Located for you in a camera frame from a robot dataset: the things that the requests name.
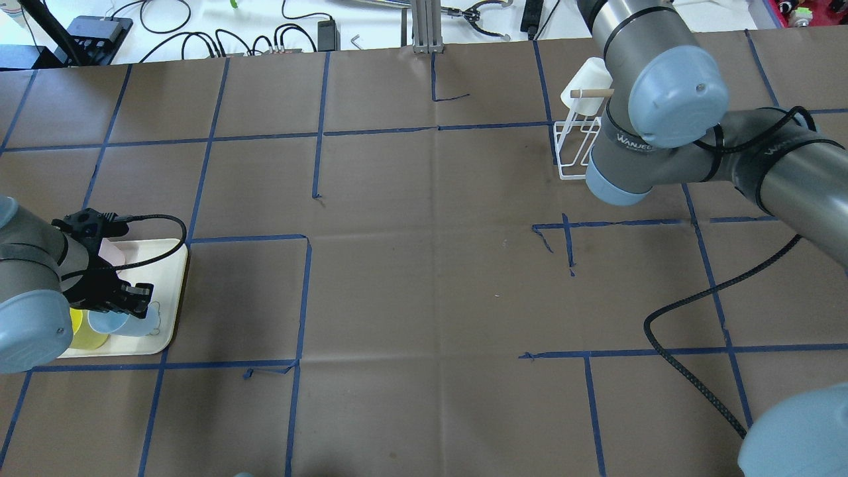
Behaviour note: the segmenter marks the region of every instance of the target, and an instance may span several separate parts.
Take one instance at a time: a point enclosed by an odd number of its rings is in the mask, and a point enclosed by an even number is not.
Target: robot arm
[[[0,196],[0,373],[62,354],[71,306],[145,317],[153,285],[130,286],[98,256],[101,240],[126,234],[130,220],[86,209],[51,227]]]
[[[616,93],[586,172],[614,205],[659,184],[730,181],[848,267],[848,154],[809,115],[727,113],[715,60],[662,0],[578,0]]]

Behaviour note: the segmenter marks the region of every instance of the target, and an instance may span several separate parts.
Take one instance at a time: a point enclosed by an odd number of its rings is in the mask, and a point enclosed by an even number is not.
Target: light blue joint cap
[[[38,289],[0,303],[0,373],[20,373],[70,346],[70,306],[58,291]]]
[[[644,199],[650,192],[634,194],[617,187],[598,171],[594,165],[592,154],[589,153],[589,167],[586,168],[586,185],[595,197],[612,205],[633,205]]]
[[[848,475],[848,384],[769,409],[745,437],[739,467],[745,477]]]
[[[678,148],[704,137],[728,112],[730,95],[716,60],[683,45],[654,58],[630,92],[630,122],[652,146]]]
[[[17,213],[18,201],[11,197],[0,195],[0,228],[6,227],[6,224],[8,224]]]

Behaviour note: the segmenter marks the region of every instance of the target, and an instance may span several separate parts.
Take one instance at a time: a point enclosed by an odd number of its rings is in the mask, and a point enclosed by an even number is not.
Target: metal bracket
[[[412,0],[412,51],[442,53],[441,0]]]

